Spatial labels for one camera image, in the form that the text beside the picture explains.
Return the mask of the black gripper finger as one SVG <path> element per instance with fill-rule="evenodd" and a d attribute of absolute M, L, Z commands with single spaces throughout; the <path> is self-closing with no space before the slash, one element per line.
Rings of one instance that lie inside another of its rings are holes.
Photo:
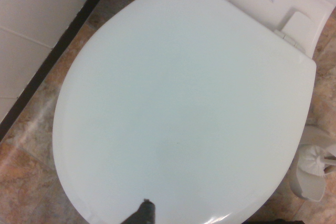
<path fill-rule="evenodd" d="M 138 210 L 127 217 L 122 224 L 155 224 L 155 204 L 144 199 Z"/>

